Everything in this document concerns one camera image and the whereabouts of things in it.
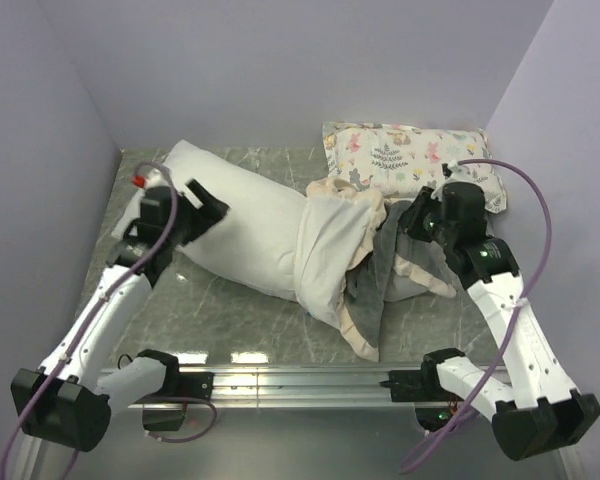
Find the white pillow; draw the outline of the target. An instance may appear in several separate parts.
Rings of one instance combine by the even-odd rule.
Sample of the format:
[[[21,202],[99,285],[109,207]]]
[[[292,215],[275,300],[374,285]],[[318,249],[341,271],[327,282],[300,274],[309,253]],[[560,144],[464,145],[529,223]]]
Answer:
[[[229,206],[219,224],[179,251],[216,276],[294,301],[294,259],[306,198],[185,140],[171,149],[164,165],[179,191],[195,179]]]

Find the grey and cream ruffled pillowcase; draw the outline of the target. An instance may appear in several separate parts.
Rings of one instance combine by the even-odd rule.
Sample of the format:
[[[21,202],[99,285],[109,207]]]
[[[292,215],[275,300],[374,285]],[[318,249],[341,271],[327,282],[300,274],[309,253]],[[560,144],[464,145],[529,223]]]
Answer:
[[[339,331],[360,358],[380,358],[386,303],[456,290],[439,254],[411,239],[398,220],[410,201],[385,201],[337,178],[311,182],[290,267],[290,298]]]

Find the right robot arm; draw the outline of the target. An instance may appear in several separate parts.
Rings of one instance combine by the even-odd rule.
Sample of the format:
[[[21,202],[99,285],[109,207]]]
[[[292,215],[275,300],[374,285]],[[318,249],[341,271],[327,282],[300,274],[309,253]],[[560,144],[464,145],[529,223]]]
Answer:
[[[399,224],[414,240],[434,242],[478,307],[499,348],[508,383],[455,348],[431,352],[421,364],[424,394],[455,396],[487,418],[503,453],[519,461],[576,444],[600,416],[552,351],[526,298],[528,282],[507,243],[487,233],[485,198],[472,183],[424,187]]]

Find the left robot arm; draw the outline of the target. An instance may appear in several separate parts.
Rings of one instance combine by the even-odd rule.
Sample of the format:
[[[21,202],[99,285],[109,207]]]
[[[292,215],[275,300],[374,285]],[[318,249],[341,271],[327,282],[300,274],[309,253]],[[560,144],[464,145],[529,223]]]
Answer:
[[[197,181],[192,203],[172,187],[142,193],[139,214],[115,244],[98,287],[60,344],[36,370],[11,382],[18,431],[79,452],[93,450],[112,418],[143,400],[205,403],[183,393],[176,356],[146,349],[126,366],[102,376],[115,341],[172,262],[175,250],[220,223],[229,211]]]

